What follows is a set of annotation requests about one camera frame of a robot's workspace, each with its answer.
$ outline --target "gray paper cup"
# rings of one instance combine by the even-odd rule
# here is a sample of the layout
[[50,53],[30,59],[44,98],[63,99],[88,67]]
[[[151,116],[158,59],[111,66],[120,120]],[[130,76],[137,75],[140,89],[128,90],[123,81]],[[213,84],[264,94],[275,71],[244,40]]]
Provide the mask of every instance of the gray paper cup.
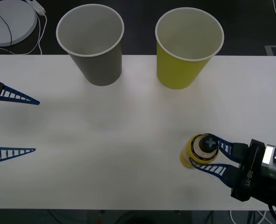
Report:
[[98,4],[76,7],[59,21],[56,36],[88,81],[104,86],[121,74],[124,23],[113,9]]

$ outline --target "dark floor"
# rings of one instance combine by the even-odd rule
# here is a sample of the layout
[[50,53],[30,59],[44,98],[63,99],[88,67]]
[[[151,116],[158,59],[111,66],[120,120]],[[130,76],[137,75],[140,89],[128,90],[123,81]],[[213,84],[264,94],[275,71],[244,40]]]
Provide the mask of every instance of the dark floor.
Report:
[[[106,210],[0,210],[0,224],[117,224],[116,221],[126,214],[120,223],[124,224],[230,224],[228,211],[122,211]],[[232,215],[237,224],[246,224],[248,211],[233,211]],[[267,219],[276,222],[268,212]],[[255,212],[257,223],[261,216]]]
[[[155,26],[167,11],[178,7],[195,7],[215,16],[225,32],[219,55],[264,56],[266,45],[276,45],[276,15],[272,0],[38,0],[46,9],[48,23],[41,41],[43,54],[66,54],[56,40],[60,18],[72,8],[90,3],[107,5],[123,18],[122,39],[125,55],[155,55]],[[45,18],[40,16],[42,25]],[[29,52],[36,44],[38,25],[24,41],[11,47],[16,54]],[[39,54],[36,48],[31,54]]]

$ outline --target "gripper fin ray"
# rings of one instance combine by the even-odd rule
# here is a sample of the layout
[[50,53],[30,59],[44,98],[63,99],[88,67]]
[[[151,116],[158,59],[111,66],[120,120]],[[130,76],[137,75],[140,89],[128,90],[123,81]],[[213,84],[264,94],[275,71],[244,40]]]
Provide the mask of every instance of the gripper fin ray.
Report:
[[201,164],[190,158],[192,166],[205,173],[211,174],[219,178],[226,186],[232,188],[239,177],[240,169],[229,164],[214,163]]
[[216,135],[209,134],[209,133],[208,135],[212,135],[218,139],[218,146],[219,146],[218,148],[228,159],[236,163],[241,163],[244,160],[248,151],[247,144],[236,143],[236,142],[232,143]]
[[0,147],[0,162],[10,160],[34,152],[35,148],[6,148]]
[[40,104],[38,100],[35,100],[32,97],[29,97],[28,95],[22,92],[12,89],[1,82],[0,82],[0,101],[33,104],[33,105]]

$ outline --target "yellow paper cup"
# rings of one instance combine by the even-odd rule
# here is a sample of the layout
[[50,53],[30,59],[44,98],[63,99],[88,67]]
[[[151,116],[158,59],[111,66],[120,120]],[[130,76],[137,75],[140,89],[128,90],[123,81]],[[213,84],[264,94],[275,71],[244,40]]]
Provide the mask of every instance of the yellow paper cup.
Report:
[[171,89],[189,86],[223,46],[224,31],[209,13],[176,8],[156,24],[157,77]]

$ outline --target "black cable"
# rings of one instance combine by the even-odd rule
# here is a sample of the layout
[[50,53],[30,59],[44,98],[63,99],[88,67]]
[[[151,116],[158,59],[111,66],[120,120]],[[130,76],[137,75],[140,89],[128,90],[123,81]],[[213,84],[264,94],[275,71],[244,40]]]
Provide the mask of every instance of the black cable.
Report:
[[213,224],[213,211],[210,211],[210,212],[208,213],[208,216],[206,217],[205,222],[204,222],[205,224],[208,223],[209,218],[211,218],[211,222],[212,222],[212,224]]
[[269,205],[269,211],[270,211],[272,217],[274,218],[274,220],[276,221],[276,213],[275,213],[272,205]]
[[248,212],[247,224],[250,224],[251,219],[252,219],[252,214],[253,214],[253,211],[249,211],[249,212]]
[[8,51],[7,51],[7,54],[9,54],[9,51],[10,51],[10,48],[11,48],[11,45],[12,45],[12,34],[11,34],[11,30],[10,30],[8,24],[6,23],[6,21],[2,18],[2,16],[0,16],[0,18],[4,21],[4,23],[8,27],[8,30],[9,30],[9,33],[10,33],[10,46],[8,47]]
[[255,211],[253,211],[253,223],[252,224],[255,224],[256,223],[256,217],[255,217]]
[[134,214],[134,212],[133,212],[133,211],[130,211],[130,212],[127,212],[127,213],[123,214],[122,216],[120,216],[120,217],[116,220],[116,222],[115,222],[114,224],[119,224],[119,223],[121,223],[121,220],[122,220],[124,217],[126,217],[126,216],[128,216],[128,215],[130,215],[130,214]]
[[63,224],[63,223],[61,223],[61,222],[54,216],[54,214],[53,214],[49,209],[47,209],[47,211],[48,211],[49,215],[52,216],[53,219],[54,219],[57,223]]
[[213,220],[214,220],[213,215],[214,215],[214,212],[212,211],[212,218],[211,218],[212,224],[213,224]]

